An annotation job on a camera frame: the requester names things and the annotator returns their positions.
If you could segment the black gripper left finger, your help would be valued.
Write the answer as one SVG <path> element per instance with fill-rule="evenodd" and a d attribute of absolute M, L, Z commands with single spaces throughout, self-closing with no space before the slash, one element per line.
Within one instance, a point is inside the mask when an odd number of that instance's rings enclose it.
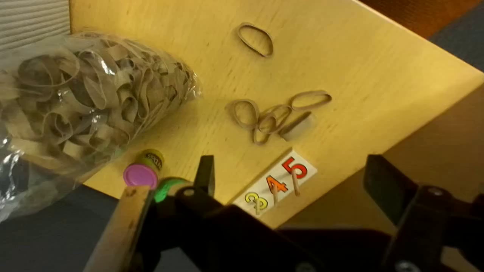
<path fill-rule="evenodd" d="M 215 157 L 203 156 L 199 163 L 194 186 L 208 195 L 215 195 Z"/>

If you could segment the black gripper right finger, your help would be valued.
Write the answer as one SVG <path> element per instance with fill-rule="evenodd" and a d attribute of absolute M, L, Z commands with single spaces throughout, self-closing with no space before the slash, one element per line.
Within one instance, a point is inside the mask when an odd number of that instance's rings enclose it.
<path fill-rule="evenodd" d="M 363 186 L 394 225 L 400 224 L 418 192 L 418 184 L 382 154 L 366 159 Z"/>

